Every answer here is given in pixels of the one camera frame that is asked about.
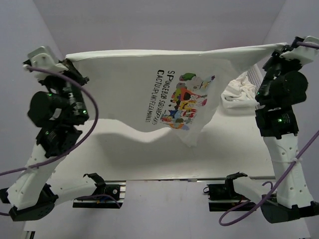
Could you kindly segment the white red print t shirt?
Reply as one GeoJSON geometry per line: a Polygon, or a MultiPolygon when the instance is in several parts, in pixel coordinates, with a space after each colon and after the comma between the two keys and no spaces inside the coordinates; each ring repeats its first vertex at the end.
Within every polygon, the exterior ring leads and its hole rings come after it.
{"type": "Polygon", "coordinates": [[[255,100],[255,89],[244,72],[236,79],[229,82],[221,94],[221,103],[225,109],[254,108],[258,103],[255,100]]]}

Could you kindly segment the white cartoon print t shirt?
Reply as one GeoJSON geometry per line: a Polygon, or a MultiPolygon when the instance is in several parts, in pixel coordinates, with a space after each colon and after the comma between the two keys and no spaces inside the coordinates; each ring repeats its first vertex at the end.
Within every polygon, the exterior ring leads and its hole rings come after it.
{"type": "Polygon", "coordinates": [[[101,119],[141,132],[169,127],[188,146],[213,118],[230,81],[281,44],[211,51],[105,50],[67,54],[101,119]]]}

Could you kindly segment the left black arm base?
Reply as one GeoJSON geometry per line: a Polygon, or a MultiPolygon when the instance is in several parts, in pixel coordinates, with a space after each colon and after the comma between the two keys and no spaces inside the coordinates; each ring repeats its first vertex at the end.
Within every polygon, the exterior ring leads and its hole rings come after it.
{"type": "Polygon", "coordinates": [[[101,192],[95,192],[92,196],[84,199],[75,199],[73,208],[84,209],[119,209],[125,198],[125,181],[106,181],[106,186],[101,192]]]}

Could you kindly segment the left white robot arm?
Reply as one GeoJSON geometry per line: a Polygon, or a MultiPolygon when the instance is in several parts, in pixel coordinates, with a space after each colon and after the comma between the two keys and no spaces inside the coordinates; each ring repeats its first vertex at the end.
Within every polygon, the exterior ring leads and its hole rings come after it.
{"type": "Polygon", "coordinates": [[[1,189],[0,199],[10,204],[8,216],[15,222],[36,221],[47,216],[55,206],[74,199],[99,199],[106,184],[96,173],[85,174],[74,182],[49,183],[48,179],[65,157],[88,137],[77,126],[85,124],[89,113],[83,97],[88,82],[70,60],[51,66],[24,63],[26,70],[38,72],[39,91],[31,99],[29,119],[40,129],[31,157],[9,188],[1,189]]]}

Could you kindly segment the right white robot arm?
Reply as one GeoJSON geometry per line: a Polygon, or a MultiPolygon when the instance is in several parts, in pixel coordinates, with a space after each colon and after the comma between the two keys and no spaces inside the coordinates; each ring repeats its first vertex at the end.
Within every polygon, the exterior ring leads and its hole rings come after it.
{"type": "Polygon", "coordinates": [[[309,192],[298,149],[298,124],[293,105],[306,100],[308,81],[301,68],[314,61],[319,52],[316,39],[296,38],[290,45],[272,53],[264,65],[265,77],[256,94],[260,108],[256,123],[267,146],[276,177],[270,191],[244,173],[228,175],[226,195],[242,195],[254,203],[272,224],[316,216],[319,205],[309,192]]]}

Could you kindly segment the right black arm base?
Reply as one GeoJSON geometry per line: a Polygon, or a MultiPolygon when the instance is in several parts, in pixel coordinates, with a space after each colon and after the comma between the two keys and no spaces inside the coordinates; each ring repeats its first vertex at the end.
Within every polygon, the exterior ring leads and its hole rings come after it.
{"type": "Polygon", "coordinates": [[[229,194],[224,184],[207,184],[203,188],[203,193],[208,196],[210,212],[226,212],[241,204],[244,205],[235,211],[247,212],[255,206],[255,203],[250,202],[242,195],[229,194]]]}

